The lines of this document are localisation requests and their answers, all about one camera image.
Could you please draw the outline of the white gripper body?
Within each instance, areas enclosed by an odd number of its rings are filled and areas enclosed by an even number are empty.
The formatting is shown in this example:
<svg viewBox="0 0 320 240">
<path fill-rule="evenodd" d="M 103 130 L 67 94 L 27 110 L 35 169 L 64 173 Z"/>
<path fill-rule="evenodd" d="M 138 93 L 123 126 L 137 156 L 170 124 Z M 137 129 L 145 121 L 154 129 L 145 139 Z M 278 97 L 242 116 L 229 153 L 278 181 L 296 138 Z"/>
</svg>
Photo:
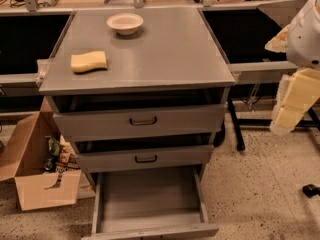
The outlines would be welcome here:
<svg viewBox="0 0 320 240">
<path fill-rule="evenodd" d="M 320 71 L 301 68 L 280 80 L 277 103 L 279 112 L 304 114 L 320 98 Z"/>
</svg>

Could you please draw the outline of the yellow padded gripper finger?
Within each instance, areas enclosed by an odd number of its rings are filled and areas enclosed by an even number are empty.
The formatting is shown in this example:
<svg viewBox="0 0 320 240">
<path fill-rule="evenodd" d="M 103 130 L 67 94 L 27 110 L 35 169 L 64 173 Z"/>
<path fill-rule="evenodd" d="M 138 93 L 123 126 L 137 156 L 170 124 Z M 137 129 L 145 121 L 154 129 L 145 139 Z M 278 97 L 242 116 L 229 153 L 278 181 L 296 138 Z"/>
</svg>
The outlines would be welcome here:
<svg viewBox="0 0 320 240">
<path fill-rule="evenodd" d="M 278 136 L 288 134 L 295 129 L 303 116 L 304 113 L 301 110 L 275 106 L 272 111 L 270 131 Z"/>
</svg>

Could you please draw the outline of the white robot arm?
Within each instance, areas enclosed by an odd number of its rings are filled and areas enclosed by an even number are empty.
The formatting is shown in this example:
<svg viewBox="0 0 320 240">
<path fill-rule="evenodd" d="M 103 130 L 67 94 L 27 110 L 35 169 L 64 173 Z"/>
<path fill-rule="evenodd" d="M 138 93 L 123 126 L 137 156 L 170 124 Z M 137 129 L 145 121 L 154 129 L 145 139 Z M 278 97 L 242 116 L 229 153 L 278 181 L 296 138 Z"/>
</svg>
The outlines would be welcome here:
<svg viewBox="0 0 320 240">
<path fill-rule="evenodd" d="M 272 111 L 270 131 L 282 136 L 293 131 L 320 98 L 320 0 L 308 0 L 265 49 L 286 53 L 287 61 L 298 67 L 292 76 L 281 78 Z"/>
</svg>

